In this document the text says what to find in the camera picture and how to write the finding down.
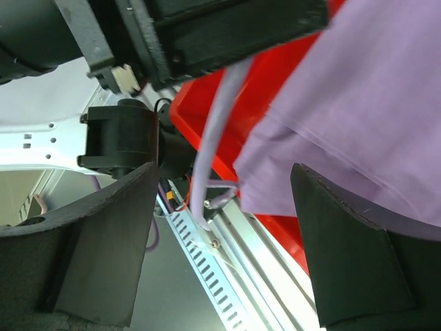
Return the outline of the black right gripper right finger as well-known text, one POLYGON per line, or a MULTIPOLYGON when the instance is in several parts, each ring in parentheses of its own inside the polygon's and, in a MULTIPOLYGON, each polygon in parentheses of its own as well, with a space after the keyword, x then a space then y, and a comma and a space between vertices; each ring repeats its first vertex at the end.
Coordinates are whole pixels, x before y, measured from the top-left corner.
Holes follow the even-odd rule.
POLYGON ((440 326, 440 228, 392 212, 303 164, 291 188, 319 324, 440 326))

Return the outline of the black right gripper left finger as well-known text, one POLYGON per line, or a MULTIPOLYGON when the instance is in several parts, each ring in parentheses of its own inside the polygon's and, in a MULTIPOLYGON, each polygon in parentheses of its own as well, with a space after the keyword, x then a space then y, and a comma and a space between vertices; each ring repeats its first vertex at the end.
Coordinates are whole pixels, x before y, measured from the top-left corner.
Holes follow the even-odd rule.
POLYGON ((146 163, 113 184, 1 228, 1 326, 131 324, 158 188, 146 163))

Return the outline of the purple trousers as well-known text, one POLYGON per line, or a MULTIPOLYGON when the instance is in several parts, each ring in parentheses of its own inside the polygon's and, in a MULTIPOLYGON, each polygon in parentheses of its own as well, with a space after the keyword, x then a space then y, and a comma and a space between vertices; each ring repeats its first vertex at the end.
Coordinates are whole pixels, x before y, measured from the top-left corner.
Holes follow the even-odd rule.
POLYGON ((343 4, 234 163, 241 208, 295 216, 296 163, 440 225, 439 1, 343 4))

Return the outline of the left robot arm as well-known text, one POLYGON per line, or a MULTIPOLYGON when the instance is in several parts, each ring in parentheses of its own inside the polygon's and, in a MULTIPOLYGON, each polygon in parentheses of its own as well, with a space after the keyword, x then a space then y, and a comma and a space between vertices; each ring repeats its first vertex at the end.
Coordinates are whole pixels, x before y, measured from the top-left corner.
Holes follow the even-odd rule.
POLYGON ((324 29, 326 1, 2 1, 1 169, 120 179, 156 162, 184 176, 195 149, 138 97, 324 29), (19 101, 35 120, 14 126, 19 101))

